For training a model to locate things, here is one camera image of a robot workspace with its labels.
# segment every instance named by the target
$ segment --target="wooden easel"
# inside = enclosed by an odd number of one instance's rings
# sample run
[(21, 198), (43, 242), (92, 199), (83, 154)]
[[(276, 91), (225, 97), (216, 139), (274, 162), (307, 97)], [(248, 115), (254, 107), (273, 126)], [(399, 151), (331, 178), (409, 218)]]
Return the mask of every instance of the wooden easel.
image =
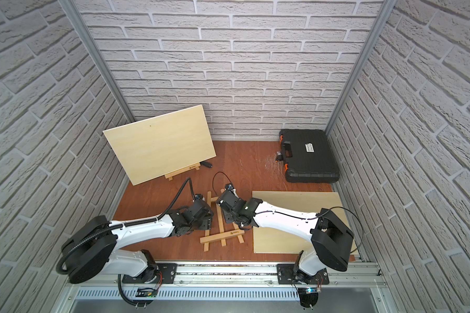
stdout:
[(173, 176), (176, 176), (178, 174), (181, 174), (181, 173), (184, 173), (186, 171), (193, 170), (193, 169), (196, 169), (197, 171), (200, 170), (201, 169), (201, 164), (200, 163), (195, 163), (193, 165), (183, 167), (181, 169), (178, 169), (177, 171), (165, 174), (164, 177), (168, 178), (169, 180), (172, 180)]
[[(215, 202), (218, 197), (211, 197), (212, 192), (207, 191), (207, 203), (212, 205), (213, 202)], [(239, 243), (244, 243), (244, 238), (242, 235), (245, 233), (245, 231), (241, 230), (238, 228), (238, 225), (233, 223), (233, 230), (225, 231), (225, 226), (223, 224), (223, 216), (222, 216), (222, 211), (221, 207), (216, 204), (216, 214), (218, 215), (218, 224), (219, 224), (219, 234), (215, 235), (210, 235), (210, 230), (205, 231), (205, 237), (201, 238), (201, 243), (204, 244), (204, 252), (209, 251), (209, 243), (213, 241), (221, 241), (221, 246), (226, 246), (226, 240), (228, 238), (233, 238), (233, 237), (238, 237), (238, 242)]]

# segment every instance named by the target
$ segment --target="plywood panel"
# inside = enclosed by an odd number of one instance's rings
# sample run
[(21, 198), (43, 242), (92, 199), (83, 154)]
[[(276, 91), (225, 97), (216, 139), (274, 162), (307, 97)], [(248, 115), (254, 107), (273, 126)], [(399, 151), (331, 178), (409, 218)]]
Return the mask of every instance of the plywood panel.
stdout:
[[(252, 196), (282, 208), (301, 212), (319, 212), (321, 208), (342, 206), (337, 192), (253, 191)], [(333, 209), (333, 212), (349, 226), (343, 209)], [(298, 254), (312, 246), (301, 237), (282, 230), (268, 227), (253, 229), (256, 254)]]
[(133, 185), (216, 156), (201, 105), (103, 133)]

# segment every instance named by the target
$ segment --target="white sticker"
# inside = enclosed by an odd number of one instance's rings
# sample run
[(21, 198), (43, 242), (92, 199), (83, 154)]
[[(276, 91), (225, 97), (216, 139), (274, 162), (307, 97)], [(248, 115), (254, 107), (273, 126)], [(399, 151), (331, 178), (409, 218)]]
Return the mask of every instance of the white sticker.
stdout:
[(315, 152), (313, 151), (313, 145), (311, 143), (305, 144), (306, 152)]

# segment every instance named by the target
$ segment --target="small black object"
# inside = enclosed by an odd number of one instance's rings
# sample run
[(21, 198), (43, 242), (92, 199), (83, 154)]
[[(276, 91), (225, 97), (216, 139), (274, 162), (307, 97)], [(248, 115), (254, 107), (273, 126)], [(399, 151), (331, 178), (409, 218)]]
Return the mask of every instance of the small black object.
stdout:
[(319, 221), (310, 230), (313, 247), (324, 265), (345, 272), (350, 259), (353, 232), (331, 210), (323, 208), (317, 216), (320, 216)]
[(152, 287), (138, 287), (136, 295), (137, 298), (155, 298), (157, 297), (158, 289)]
[(277, 156), (275, 157), (275, 161), (280, 162), (284, 160), (284, 156), (282, 155), (282, 152), (277, 151)]
[(285, 177), (291, 183), (333, 183), (339, 179), (324, 131), (319, 129), (282, 129), (280, 145)]
[(201, 161), (201, 165), (205, 166), (205, 167), (208, 167), (208, 168), (211, 168), (213, 165), (210, 164), (209, 162), (207, 161)]
[[(107, 228), (109, 224), (104, 215), (94, 217), (61, 246), (62, 254), (66, 255), (85, 237)], [(116, 244), (117, 235), (108, 230), (98, 240), (89, 241), (73, 252), (64, 262), (69, 282), (80, 284), (96, 276), (103, 269)]]

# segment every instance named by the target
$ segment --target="brown wooden surface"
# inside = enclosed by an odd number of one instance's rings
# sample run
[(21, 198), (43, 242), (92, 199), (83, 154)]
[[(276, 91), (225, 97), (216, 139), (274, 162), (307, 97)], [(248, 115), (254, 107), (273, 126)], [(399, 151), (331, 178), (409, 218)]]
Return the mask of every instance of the brown wooden surface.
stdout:
[[(202, 166), (200, 171), (179, 174), (172, 181), (158, 177), (136, 186), (129, 183), (114, 219), (129, 220), (160, 214), (188, 176), (192, 179), (194, 192), (207, 197), (207, 191), (213, 189), (213, 175), (218, 171), (223, 171), (230, 177), (238, 196), (246, 200), (252, 197), (253, 190), (332, 191), (329, 184), (288, 183), (284, 178), (282, 163), (275, 162), (279, 142), (214, 141), (214, 148), (217, 156), (208, 160), (213, 164), (212, 168)], [(228, 180), (218, 174), (214, 180), (214, 189), (219, 193), (226, 183)], [(188, 188), (185, 187), (174, 208), (190, 204), (191, 195)], [(233, 230), (233, 225), (225, 223), (225, 230)], [(217, 223), (213, 223), (211, 233), (219, 233)], [(295, 261), (297, 256), (253, 253), (252, 230), (245, 232), (244, 243), (238, 243), (236, 237), (227, 239), (225, 247), (221, 247), (220, 241), (213, 242), (207, 252), (203, 251), (203, 245), (199, 242), (203, 236), (204, 231), (198, 230), (179, 238), (156, 238), (139, 242), (125, 249), (147, 249), (155, 260)]]

